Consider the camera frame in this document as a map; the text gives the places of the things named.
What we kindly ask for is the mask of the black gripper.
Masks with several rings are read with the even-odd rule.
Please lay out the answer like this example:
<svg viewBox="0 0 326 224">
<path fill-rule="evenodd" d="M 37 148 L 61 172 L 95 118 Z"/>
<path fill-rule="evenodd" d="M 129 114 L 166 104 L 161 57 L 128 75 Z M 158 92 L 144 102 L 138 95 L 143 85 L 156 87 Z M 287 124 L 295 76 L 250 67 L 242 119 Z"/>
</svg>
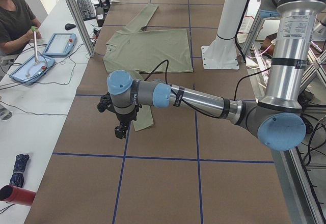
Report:
<svg viewBox="0 0 326 224">
<path fill-rule="evenodd" d="M 137 113 L 139 112 L 139 106 L 132 103 L 127 103 L 125 105 L 115 105 L 113 104 L 115 114 L 119 120 L 119 129 L 125 129 L 129 127 L 131 121 L 137 120 Z"/>
</svg>

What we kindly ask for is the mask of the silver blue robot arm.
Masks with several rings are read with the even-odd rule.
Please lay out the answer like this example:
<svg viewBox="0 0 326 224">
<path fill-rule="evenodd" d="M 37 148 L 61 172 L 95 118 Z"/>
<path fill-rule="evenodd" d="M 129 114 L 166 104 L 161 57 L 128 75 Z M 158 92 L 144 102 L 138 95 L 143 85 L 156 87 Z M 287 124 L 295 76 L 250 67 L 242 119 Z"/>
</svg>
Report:
<svg viewBox="0 0 326 224">
<path fill-rule="evenodd" d="M 315 20 L 324 9 L 325 0 L 261 0 L 260 16 L 279 17 L 280 23 L 266 86 L 260 84 L 257 74 L 252 74 L 252 87 L 259 94 L 256 101 L 230 100 L 167 82 L 133 79 L 124 70 L 114 71 L 107 78 L 106 108 L 120 122 L 115 128 L 116 137 L 126 137 L 141 105 L 173 105 L 229 120 L 273 150 L 287 151 L 298 146 L 306 136 L 306 125 L 297 98 Z"/>
</svg>

